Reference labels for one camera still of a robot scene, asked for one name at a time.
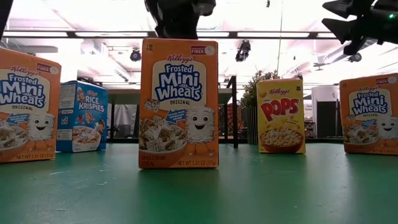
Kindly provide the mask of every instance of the pops cereal box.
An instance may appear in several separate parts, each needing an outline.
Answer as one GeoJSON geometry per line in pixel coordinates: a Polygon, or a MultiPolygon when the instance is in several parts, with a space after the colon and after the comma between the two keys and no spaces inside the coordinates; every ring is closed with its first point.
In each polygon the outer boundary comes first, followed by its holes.
{"type": "Polygon", "coordinates": [[[342,80],[340,100],[346,152],[398,154],[398,74],[342,80]]]}
{"type": "Polygon", "coordinates": [[[55,158],[61,66],[0,49],[0,162],[55,158]]]}
{"type": "Polygon", "coordinates": [[[142,46],[139,167],[217,167],[217,42],[144,39],[142,46]]]}
{"type": "Polygon", "coordinates": [[[257,83],[259,152],[305,153],[303,81],[257,83]]]}
{"type": "Polygon", "coordinates": [[[108,90],[90,83],[61,84],[57,151],[106,149],[108,90]]]}

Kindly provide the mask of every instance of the blue cereal box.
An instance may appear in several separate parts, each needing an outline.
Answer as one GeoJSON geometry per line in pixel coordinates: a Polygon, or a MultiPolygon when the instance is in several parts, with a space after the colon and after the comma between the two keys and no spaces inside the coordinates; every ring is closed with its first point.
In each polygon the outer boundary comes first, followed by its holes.
{"type": "Polygon", "coordinates": [[[57,151],[106,149],[108,90],[79,81],[61,84],[57,151]]]}

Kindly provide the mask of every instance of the ceiling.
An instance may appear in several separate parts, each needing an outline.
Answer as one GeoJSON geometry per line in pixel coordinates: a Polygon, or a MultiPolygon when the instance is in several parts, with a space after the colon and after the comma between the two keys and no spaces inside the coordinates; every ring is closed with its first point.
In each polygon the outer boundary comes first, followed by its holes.
{"type": "MultiPolygon", "coordinates": [[[[217,0],[213,15],[201,17],[198,31],[328,31],[324,17],[337,18],[324,10],[325,0],[217,0]]],[[[144,0],[14,0],[9,30],[151,31],[155,23],[144,0]]],[[[258,70],[278,70],[284,78],[301,73],[308,88],[337,83],[341,79],[394,72],[398,51],[393,44],[372,44],[360,51],[360,62],[349,62],[337,40],[250,40],[245,62],[236,62],[241,40],[216,39],[219,43],[219,75],[222,82],[237,76],[247,83],[258,70]],[[314,67],[314,63],[330,63],[314,67]]],[[[133,48],[141,49],[142,39],[3,39],[12,49],[34,46],[54,47],[55,52],[38,50],[38,56],[61,60],[78,70],[80,76],[109,82],[113,88],[126,88],[124,80],[140,81],[141,62],[129,59],[133,48]]]]}

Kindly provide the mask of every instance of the cereal bowl image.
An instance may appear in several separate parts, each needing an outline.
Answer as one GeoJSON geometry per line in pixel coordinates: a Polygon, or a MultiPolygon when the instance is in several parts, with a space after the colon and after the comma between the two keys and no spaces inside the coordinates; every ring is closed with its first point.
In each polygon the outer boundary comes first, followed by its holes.
{"type": "Polygon", "coordinates": [[[296,153],[300,150],[304,137],[290,128],[281,127],[264,132],[260,140],[267,152],[296,153]]]}
{"type": "Polygon", "coordinates": [[[170,124],[158,116],[140,120],[140,156],[163,157],[164,159],[156,161],[156,167],[168,167],[176,163],[183,155],[186,145],[187,134],[180,126],[170,124]]]}
{"type": "Polygon", "coordinates": [[[75,126],[72,131],[73,152],[95,151],[101,142],[101,135],[93,128],[75,126]]]}
{"type": "Polygon", "coordinates": [[[343,128],[345,151],[351,153],[366,152],[377,146],[379,136],[377,131],[357,124],[343,128]]]}
{"type": "Polygon", "coordinates": [[[7,162],[25,148],[27,131],[0,121],[0,162],[7,162]]]}

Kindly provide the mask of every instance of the green table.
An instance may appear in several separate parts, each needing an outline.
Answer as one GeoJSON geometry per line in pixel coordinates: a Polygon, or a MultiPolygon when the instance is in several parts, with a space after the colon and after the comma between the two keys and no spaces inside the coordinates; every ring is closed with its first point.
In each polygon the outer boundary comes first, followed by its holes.
{"type": "Polygon", "coordinates": [[[217,169],[139,170],[137,148],[0,165],[0,223],[397,223],[398,157],[220,145],[217,169]]]}

